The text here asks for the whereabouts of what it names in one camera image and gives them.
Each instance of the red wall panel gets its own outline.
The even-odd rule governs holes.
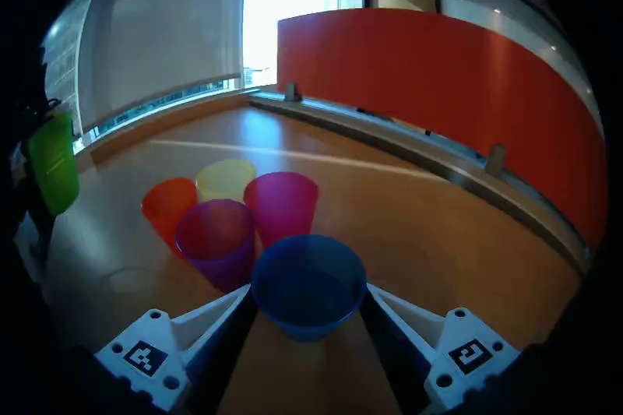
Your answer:
[[[547,63],[495,32],[403,9],[279,22],[278,88],[388,114],[488,155],[530,183],[595,248],[607,215],[605,145]]]

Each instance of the window blind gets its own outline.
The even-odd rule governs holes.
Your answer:
[[[186,87],[240,77],[243,0],[92,0],[78,60],[84,131]]]

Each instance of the purple plastic cup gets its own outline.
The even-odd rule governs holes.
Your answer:
[[[241,202],[202,202],[180,220],[175,242],[218,290],[228,294],[251,280],[255,261],[255,222]]]

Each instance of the orange plastic cup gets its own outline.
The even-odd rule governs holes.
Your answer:
[[[141,210],[172,252],[181,256],[175,244],[175,230],[184,214],[196,205],[195,182],[189,178],[172,178],[154,186],[145,195]]]

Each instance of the white plastic mount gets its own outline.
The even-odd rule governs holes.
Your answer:
[[[463,401],[470,389],[502,373],[519,355],[493,329],[465,308],[445,317],[368,284],[378,306],[431,365],[424,390],[431,400],[423,413],[441,413]]]
[[[147,392],[154,406],[170,411],[179,406],[192,382],[190,367],[200,367],[205,348],[249,293],[245,285],[218,300],[170,319],[149,310],[95,357],[134,392]]]
[[[134,392],[147,392],[153,405],[170,411],[185,400],[195,368],[204,364],[210,339],[224,327],[249,289],[245,285],[174,319],[164,311],[149,310],[95,356],[114,376],[126,379]],[[481,389],[487,377],[502,373],[519,355],[465,308],[443,317],[370,283],[368,290],[430,364],[424,380],[430,404],[423,413],[432,415],[459,405],[466,391]]]

